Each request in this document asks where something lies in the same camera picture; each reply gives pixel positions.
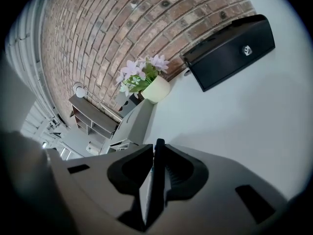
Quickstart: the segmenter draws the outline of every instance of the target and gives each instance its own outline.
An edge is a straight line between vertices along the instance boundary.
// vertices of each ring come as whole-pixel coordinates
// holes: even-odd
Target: gray shelf
[[[111,132],[117,125],[114,120],[97,110],[84,98],[78,98],[74,95],[69,101],[72,104],[75,121],[79,129],[100,143],[104,143],[106,139],[111,139]]]
[[[96,132],[93,129],[90,129],[88,135],[91,136],[92,138],[94,138],[95,140],[97,140],[100,143],[104,143],[104,141],[106,140],[106,138],[104,136],[100,135],[98,132]]]
[[[81,120],[84,124],[88,125],[91,127],[91,120],[86,117],[84,114],[81,112],[74,113],[75,117],[77,117],[79,120]]]
[[[93,123],[92,128],[93,128],[93,130],[95,130],[96,132],[98,132],[99,134],[101,134],[102,136],[104,136],[107,139],[110,139],[111,136],[112,136],[110,132],[108,132],[105,129],[101,128],[96,123]]]

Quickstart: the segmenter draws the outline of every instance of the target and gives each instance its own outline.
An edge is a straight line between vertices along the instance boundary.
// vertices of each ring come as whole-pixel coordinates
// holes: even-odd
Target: black speaker
[[[190,49],[182,58],[205,92],[274,48],[267,18],[255,15],[234,20]]]

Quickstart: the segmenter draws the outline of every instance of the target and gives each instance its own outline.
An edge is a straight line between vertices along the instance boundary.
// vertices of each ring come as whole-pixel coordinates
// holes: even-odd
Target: potted plant
[[[170,92],[170,84],[160,76],[161,72],[167,73],[167,64],[164,55],[139,58],[135,62],[128,60],[117,77],[117,84],[121,84],[120,91],[126,96],[138,93],[150,100],[153,104],[160,102]]]

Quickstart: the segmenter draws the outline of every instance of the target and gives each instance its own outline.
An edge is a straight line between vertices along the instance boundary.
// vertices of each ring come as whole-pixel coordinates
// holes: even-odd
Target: white flower pot
[[[163,77],[157,76],[156,79],[141,92],[141,95],[150,100],[153,104],[159,103],[170,92],[171,86]]]

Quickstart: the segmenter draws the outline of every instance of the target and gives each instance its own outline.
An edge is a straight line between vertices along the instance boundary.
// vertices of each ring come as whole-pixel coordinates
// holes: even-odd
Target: table
[[[144,143],[163,138],[234,159],[290,199],[313,165],[312,46],[284,0],[251,1],[276,49],[204,93],[193,75],[179,74],[154,106]]]

